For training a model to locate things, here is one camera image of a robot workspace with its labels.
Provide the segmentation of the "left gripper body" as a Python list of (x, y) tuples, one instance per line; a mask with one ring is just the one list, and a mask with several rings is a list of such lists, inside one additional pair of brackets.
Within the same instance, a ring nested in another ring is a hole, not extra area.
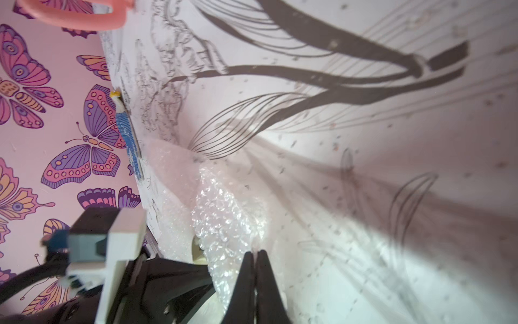
[(188, 323), (215, 293), (206, 265), (144, 255), (126, 264), (113, 298), (101, 301), (104, 286), (81, 289), (80, 297), (54, 314), (53, 323), (94, 323), (108, 307), (106, 323)]

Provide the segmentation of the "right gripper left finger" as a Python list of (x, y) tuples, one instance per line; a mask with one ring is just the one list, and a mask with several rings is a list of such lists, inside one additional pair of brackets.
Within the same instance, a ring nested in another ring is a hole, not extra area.
[(221, 324), (253, 324), (255, 314), (254, 255), (247, 252), (241, 263), (234, 291)]

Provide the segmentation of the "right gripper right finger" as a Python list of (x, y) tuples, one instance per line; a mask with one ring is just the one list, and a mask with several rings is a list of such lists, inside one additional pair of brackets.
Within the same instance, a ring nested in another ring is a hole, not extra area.
[(291, 323), (265, 250), (261, 250), (257, 254), (256, 291), (256, 322), (258, 324)]

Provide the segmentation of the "clear bubble wrap sheet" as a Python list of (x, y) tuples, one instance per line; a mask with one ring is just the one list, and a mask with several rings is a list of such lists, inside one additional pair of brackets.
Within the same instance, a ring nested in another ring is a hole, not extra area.
[(149, 173), (153, 228), (159, 249), (175, 261), (192, 261), (193, 237), (199, 238), (215, 293), (194, 314), (194, 323), (221, 323), (229, 306), (244, 255), (267, 251), (267, 211), (241, 194), (233, 178), (206, 157), (164, 140), (144, 142)]

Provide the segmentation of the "cream dinner plate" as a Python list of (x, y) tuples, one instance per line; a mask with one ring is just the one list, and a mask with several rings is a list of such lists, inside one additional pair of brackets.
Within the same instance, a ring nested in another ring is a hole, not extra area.
[(204, 251), (200, 247), (199, 238), (194, 236), (191, 245), (192, 261), (196, 265), (208, 265)]

